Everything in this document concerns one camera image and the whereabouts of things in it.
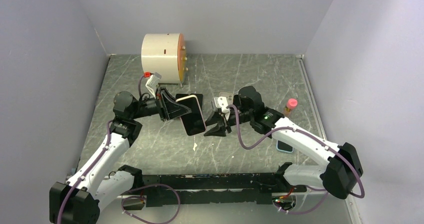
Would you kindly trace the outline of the black smartphone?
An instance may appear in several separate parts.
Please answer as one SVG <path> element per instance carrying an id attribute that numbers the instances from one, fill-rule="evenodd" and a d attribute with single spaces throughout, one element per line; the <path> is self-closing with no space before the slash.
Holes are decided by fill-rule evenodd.
<path id="1" fill-rule="evenodd" d="M 199 106 L 200 106 L 200 110 L 202 110 L 203 108 L 203 101 L 204 101 L 204 95 L 200 94 L 200 93 L 192 93 L 192 95 L 195 95 L 197 97 Z"/>

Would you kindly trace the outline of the beige phone case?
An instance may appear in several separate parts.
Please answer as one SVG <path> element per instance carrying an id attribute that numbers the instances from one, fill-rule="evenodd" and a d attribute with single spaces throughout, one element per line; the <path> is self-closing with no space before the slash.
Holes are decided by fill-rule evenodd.
<path id="1" fill-rule="evenodd" d="M 225 97 L 227 100 L 232 101 L 233 100 L 233 93 L 230 92 L 220 92 L 218 94 L 219 97 Z"/>

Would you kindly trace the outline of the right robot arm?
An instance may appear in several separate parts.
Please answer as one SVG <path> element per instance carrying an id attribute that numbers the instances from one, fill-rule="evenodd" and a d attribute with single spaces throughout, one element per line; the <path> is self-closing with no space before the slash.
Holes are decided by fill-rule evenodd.
<path id="1" fill-rule="evenodd" d="M 275 186 L 282 192 L 293 186 L 324 188 L 336 198 L 352 195 L 365 197 L 361 181 L 363 168 L 356 148 L 346 142 L 331 142 L 307 131 L 283 113 L 265 106 L 262 96 L 253 86 L 245 86 L 232 96 L 214 97 L 213 113 L 206 125 L 213 128 L 205 136 L 225 137 L 237 130 L 237 138 L 245 150 L 251 150 L 271 138 L 305 154 L 315 165 L 285 163 L 276 172 Z"/>

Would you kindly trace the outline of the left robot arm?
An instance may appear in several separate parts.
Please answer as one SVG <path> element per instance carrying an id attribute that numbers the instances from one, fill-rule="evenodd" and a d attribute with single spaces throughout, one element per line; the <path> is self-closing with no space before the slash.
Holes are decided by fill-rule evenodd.
<path id="1" fill-rule="evenodd" d="M 149 188 L 142 171 L 131 166 L 119 168 L 112 179 L 105 176 L 138 138 L 142 129 L 138 118 L 158 114 L 166 121 L 193 111 L 165 88 L 158 88 L 146 99 L 122 91 L 113 101 L 114 119 L 107 122 L 106 136 L 98 149 L 79 171 L 64 183 L 56 182 L 49 191 L 49 220 L 53 224 L 95 224 L 117 196 Z"/>

